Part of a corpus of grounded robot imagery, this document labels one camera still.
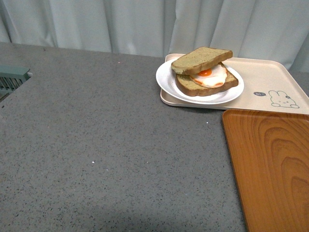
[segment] speckled countertop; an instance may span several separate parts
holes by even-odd
[[[0,231],[245,231],[223,111],[162,103],[163,58],[0,51],[33,73],[0,103]]]

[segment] whole wheat bread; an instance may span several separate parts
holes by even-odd
[[[172,62],[171,68],[178,74],[196,74],[232,57],[230,50],[199,47]]]
[[[238,83],[239,83],[238,79],[229,70],[227,70],[227,78],[225,80],[224,85],[217,88],[207,88],[200,86],[191,80],[190,75],[176,74],[176,86],[185,95],[191,97],[195,96],[205,97],[219,92],[223,92],[232,87],[238,86]]]

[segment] sandwich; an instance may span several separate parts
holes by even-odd
[[[238,86],[238,79],[222,63],[232,57],[230,50],[197,48],[172,62],[176,86],[191,97],[209,96]]]

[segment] curtain fold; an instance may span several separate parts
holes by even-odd
[[[164,57],[199,46],[309,72],[308,0],[0,0],[0,42]]]

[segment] gray vent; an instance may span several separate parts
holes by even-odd
[[[29,69],[0,65],[0,94],[10,94],[30,78]]]

